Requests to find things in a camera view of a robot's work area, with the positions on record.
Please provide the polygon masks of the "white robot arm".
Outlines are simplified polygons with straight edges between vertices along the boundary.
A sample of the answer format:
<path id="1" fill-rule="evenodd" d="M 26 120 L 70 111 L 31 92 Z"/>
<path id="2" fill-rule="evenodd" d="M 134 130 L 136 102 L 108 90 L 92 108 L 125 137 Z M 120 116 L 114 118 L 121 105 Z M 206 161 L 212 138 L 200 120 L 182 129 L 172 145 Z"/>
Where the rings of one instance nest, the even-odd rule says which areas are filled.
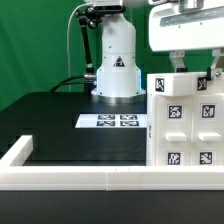
<path id="1" fill-rule="evenodd" d="M 92 96 L 110 103 L 131 102 L 145 95 L 135 63 L 136 30 L 124 18 L 128 8 L 150 5 L 148 40 L 154 52 L 167 51 L 183 72 L 186 50 L 211 49 L 214 62 L 206 72 L 213 80 L 224 70 L 224 0 L 84 0 L 91 24 L 102 25 L 102 64 Z"/>

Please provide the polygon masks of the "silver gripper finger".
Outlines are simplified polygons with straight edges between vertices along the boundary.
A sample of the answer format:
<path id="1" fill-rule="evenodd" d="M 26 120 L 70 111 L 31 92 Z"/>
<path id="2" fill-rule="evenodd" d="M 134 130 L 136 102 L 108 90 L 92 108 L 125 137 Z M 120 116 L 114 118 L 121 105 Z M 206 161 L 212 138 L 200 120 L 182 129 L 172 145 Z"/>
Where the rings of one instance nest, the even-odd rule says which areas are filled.
<path id="1" fill-rule="evenodd" d="M 169 58 L 171 61 L 171 64 L 174 68 L 175 72 L 187 72 L 188 69 L 185 67 L 183 58 L 185 57 L 185 51 L 184 50 L 176 50 L 171 51 L 169 53 Z"/>

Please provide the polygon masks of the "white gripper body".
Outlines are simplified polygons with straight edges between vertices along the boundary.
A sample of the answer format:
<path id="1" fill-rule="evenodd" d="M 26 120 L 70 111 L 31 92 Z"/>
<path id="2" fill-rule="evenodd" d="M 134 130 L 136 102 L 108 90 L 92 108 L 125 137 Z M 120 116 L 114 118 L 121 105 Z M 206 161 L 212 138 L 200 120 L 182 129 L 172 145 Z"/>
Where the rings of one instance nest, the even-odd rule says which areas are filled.
<path id="1" fill-rule="evenodd" d="M 177 2 L 154 6 L 149 14 L 154 52 L 224 47 L 224 0 L 204 0 L 201 9 L 179 11 Z"/>

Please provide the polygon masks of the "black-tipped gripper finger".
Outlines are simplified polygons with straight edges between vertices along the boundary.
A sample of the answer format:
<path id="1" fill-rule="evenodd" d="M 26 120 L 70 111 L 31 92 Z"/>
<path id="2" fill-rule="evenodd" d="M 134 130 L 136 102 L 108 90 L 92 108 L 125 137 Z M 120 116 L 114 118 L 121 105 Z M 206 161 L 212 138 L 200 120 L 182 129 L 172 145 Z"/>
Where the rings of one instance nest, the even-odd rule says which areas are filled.
<path id="1" fill-rule="evenodd" d="M 214 60 L 211 66 L 207 68 L 206 74 L 208 81 L 219 79 L 222 76 L 224 70 L 224 48 L 213 49 L 212 56 Z"/>

